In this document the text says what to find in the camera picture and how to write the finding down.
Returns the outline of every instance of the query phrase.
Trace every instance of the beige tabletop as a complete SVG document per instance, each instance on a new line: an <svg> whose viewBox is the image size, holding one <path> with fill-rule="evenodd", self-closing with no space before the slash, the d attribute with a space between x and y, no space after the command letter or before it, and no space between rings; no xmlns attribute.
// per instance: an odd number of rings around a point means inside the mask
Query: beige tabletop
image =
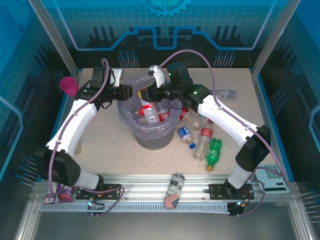
<svg viewBox="0 0 320 240"><path fill-rule="evenodd" d="M212 88L210 71L206 68L189 68L195 84ZM92 68L82 70L79 85L91 79ZM214 70L216 87L236 90L238 100L225 104L249 122L264 124L256 92L247 68L218 68ZM126 68L124 81L137 75L148 75L146 68ZM212 172L206 171L206 161L193 159L193 151L182 143L175 133L172 142L160 150L147 150L135 140L130 129L119 120L117 104L107 110L100 109L87 125L81 137L81 153L74 156L81 168L96 174L230 174L236 165L235 156L240 150L236 142L220 127L213 124L213 137L221 139L219 162ZM198 140L199 132L193 132ZM263 163L274 163L269 154Z"/></svg>

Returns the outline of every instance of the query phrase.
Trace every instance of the trash bin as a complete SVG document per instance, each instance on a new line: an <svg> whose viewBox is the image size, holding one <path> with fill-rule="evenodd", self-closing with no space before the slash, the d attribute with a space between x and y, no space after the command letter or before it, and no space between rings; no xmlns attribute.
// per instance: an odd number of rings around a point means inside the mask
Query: trash bin
<svg viewBox="0 0 320 240"><path fill-rule="evenodd" d="M127 101L117 102L120 119L130 128L136 141L142 147L150 150L162 149L171 142L175 134L175 126L181 115L179 108L182 107L178 99L170 101L170 105L167 99L163 99L159 104L169 110L170 117L159 123L139 124L134 118L134 111L142 107L138 90L154 82L155 79L151 76L143 75L129 80L126 84L132 87L133 96Z"/></svg>

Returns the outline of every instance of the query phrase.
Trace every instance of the calculator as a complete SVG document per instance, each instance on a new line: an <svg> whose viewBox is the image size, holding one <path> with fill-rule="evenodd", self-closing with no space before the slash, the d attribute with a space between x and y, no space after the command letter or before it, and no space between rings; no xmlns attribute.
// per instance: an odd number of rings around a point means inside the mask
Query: calculator
<svg viewBox="0 0 320 240"><path fill-rule="evenodd" d="M280 173L276 164L260 164L259 167L268 168ZM255 172L255 176L256 179L263 182L266 194L284 194L290 192L283 177L276 175L273 172L264 169L258 169ZM261 184L258 183L258 185L261 191L263 191Z"/></svg>

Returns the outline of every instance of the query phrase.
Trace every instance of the pink cup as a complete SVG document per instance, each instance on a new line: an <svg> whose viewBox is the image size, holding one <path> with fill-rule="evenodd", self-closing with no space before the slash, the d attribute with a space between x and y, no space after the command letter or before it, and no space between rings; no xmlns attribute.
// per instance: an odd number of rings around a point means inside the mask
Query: pink cup
<svg viewBox="0 0 320 240"><path fill-rule="evenodd" d="M74 97L76 96L77 91L79 90L79 86L77 81L72 76L67 76L63 78L59 83L60 88L67 94L68 96Z"/></svg>

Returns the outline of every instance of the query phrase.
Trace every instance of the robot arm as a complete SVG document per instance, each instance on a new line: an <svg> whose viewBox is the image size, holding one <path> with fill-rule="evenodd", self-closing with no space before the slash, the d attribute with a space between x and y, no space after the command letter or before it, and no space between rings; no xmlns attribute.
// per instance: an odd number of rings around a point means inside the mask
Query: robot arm
<svg viewBox="0 0 320 240"><path fill-rule="evenodd" d="M152 66L151 68L159 69L158 66ZM252 131L249 131L248 127L237 121L235 117L259 133L268 144L271 142L270 129L265 125L258 127L246 121L219 100L217 101L220 106L217 105L212 91L203 85L194 84L187 67L183 63L170 64L167 67L167 71L170 76L170 83L163 83L162 77L159 77L160 74L149 71L156 82L140 91L142 99L147 102L159 102L162 99L170 101L179 99L186 108L190 108L212 120L235 140L241 149L235 157L236 166L224 184L225 191L232 198L269 153L258 137Z"/></svg>
<svg viewBox="0 0 320 240"><path fill-rule="evenodd" d="M75 186L87 189L100 189L103 185L103 178L99 175L89 173L80 168L74 161L74 153L77 143L83 134L89 121L96 115L100 108L105 108L104 103L111 103L112 100L125 101L132 96L132 88L128 85L121 85L122 69L111 69L110 76L107 78L106 86L100 95L90 104L78 112L71 122L67 125L60 144L58 145L52 168L52 181L66 186ZM55 134L55 136L46 144L46 147L38 147L34 152L38 172L42 179L49 178L48 169L50 158L59 134L74 112L89 101L101 88L105 76L104 67L95 67L92 73L92 80L78 90L73 102L71 111Z"/></svg>

